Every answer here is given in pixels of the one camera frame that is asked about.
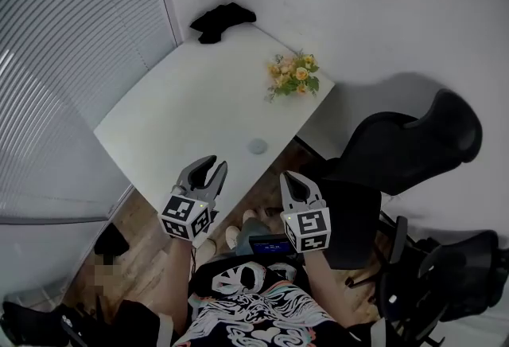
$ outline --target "chair backrest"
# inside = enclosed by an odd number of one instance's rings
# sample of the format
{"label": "chair backrest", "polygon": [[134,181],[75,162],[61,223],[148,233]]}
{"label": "chair backrest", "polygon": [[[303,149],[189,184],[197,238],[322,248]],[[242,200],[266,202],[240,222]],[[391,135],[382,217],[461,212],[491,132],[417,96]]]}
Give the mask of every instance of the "chair backrest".
{"label": "chair backrest", "polygon": [[471,162],[480,151],[482,135],[470,106],[443,89],[420,119],[394,112],[366,118],[325,178],[397,195]]}
{"label": "chair backrest", "polygon": [[442,245],[422,262],[421,276],[427,273],[431,288],[449,307],[442,322],[483,313],[501,295],[505,279],[493,280],[499,266],[496,232],[485,231],[457,244]]}

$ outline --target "wooden floor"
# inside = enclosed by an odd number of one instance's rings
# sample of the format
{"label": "wooden floor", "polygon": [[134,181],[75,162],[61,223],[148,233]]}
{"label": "wooden floor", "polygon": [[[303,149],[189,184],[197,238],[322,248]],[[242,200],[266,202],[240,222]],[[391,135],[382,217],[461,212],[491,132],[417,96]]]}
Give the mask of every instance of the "wooden floor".
{"label": "wooden floor", "polygon": [[[228,225],[240,228],[243,212],[247,209],[257,210],[272,232],[282,232],[279,216],[267,217],[262,209],[281,207],[279,174],[284,170],[297,171],[300,165],[312,158],[307,150],[292,141],[227,219],[211,234],[210,238],[216,242],[217,253],[229,251],[224,231]],[[171,239],[161,230],[157,213],[137,191],[119,210],[114,223],[129,243],[130,250],[109,266],[103,265],[102,257],[92,252],[64,297],[67,305],[75,306],[76,303],[82,302],[85,310],[90,310],[95,308],[95,295],[99,294],[102,296],[101,302],[107,321],[114,317],[123,299],[142,302],[148,307],[152,305],[157,298],[157,285],[171,245]],[[384,240],[382,237],[377,239],[382,248],[385,248],[385,244],[382,244]],[[203,262],[205,261],[198,258],[197,264]],[[369,322],[378,317],[376,308],[367,302],[374,288],[369,285],[351,290],[344,285],[344,281],[348,276],[363,279],[377,270],[378,264],[373,256],[367,269],[335,271],[337,286],[352,304],[359,323]]]}

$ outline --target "person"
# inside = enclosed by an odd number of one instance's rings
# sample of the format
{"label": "person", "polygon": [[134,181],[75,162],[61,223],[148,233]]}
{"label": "person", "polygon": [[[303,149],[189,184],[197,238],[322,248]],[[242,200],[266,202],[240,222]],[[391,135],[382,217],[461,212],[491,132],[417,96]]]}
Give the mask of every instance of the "person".
{"label": "person", "polygon": [[253,255],[249,237],[266,234],[248,210],[242,231],[227,228],[232,252],[202,265],[190,281],[192,243],[173,239],[152,306],[157,336],[144,345],[365,345],[324,254],[304,253],[305,271],[282,255]]}

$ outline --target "shoe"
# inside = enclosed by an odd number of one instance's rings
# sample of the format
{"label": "shoe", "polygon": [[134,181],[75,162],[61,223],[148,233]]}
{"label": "shoe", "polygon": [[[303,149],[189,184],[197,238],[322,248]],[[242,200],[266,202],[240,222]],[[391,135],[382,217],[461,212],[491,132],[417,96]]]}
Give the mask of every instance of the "shoe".
{"label": "shoe", "polygon": [[239,234],[240,230],[234,225],[230,225],[228,228],[226,228],[224,236],[226,237],[226,243],[230,249],[233,249],[237,246],[237,237]]}
{"label": "shoe", "polygon": [[258,214],[254,210],[246,210],[244,211],[244,214],[242,215],[242,224],[245,224],[247,220],[250,218],[256,218],[258,219]]}
{"label": "shoe", "polygon": [[216,254],[216,243],[212,240],[205,240],[196,250],[196,269],[207,263]]}

